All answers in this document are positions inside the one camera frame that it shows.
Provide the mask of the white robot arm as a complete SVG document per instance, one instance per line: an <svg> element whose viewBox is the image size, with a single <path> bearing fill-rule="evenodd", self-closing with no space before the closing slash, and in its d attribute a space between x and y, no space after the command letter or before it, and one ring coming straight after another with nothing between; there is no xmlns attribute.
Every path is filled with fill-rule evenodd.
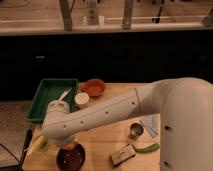
<svg viewBox="0 0 213 171"><path fill-rule="evenodd" d="M78 132L149 114L161 116L160 171L213 171L213 84L199 78L155 81L73 113L49 106L42 133L65 143Z"/></svg>

